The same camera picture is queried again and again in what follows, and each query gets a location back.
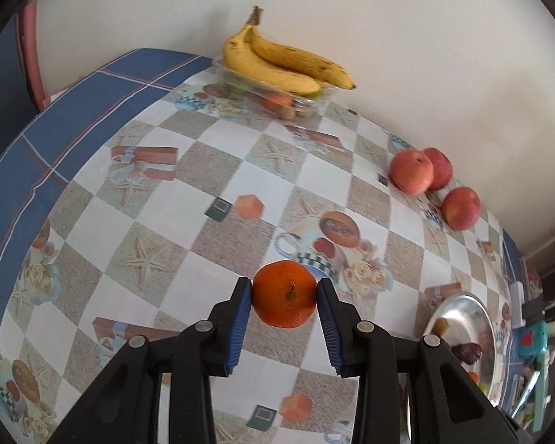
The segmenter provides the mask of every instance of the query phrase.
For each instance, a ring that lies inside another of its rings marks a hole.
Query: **white wall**
[[[338,101],[444,151],[521,250],[555,232],[555,21],[539,0],[39,0],[46,90],[136,47],[216,56],[255,4],[265,36],[351,70]]]

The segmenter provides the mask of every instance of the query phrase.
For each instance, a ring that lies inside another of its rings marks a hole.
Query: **small orange fruit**
[[[253,279],[253,307],[270,326],[302,326],[317,305],[317,281],[302,264],[281,260],[265,265]]]
[[[292,103],[293,100],[288,95],[284,95],[278,91],[268,91],[263,99],[263,106],[275,113],[284,107],[287,108],[292,106]]]
[[[479,374],[477,374],[476,372],[469,372],[469,377],[473,379],[473,382],[475,382],[475,384],[479,384]]]

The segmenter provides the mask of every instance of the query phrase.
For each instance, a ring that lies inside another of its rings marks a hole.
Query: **banana stem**
[[[258,6],[253,8],[253,12],[251,13],[251,16],[249,17],[249,21],[247,23],[253,26],[259,25],[259,23],[261,23],[262,12],[263,12],[263,8],[259,8]]]

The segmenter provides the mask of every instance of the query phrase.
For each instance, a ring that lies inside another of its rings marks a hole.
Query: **apple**
[[[434,180],[431,182],[430,190],[440,190],[448,185],[452,178],[452,164],[448,157],[437,148],[422,150],[434,166]]]
[[[423,152],[407,149],[392,159],[389,177],[402,192],[408,195],[421,194],[434,180],[434,166]]]
[[[481,200],[468,187],[459,187],[449,193],[442,202],[442,216],[454,230],[466,230],[481,215]]]

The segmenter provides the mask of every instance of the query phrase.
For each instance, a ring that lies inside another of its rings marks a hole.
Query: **metal bowl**
[[[495,337],[490,316],[481,301],[470,293],[455,293],[448,297],[434,312],[424,335],[430,334],[437,319],[448,321],[448,330],[442,335],[451,346],[475,342],[481,346],[483,355],[473,364],[462,366],[468,372],[479,375],[480,388],[490,397],[495,375]]]

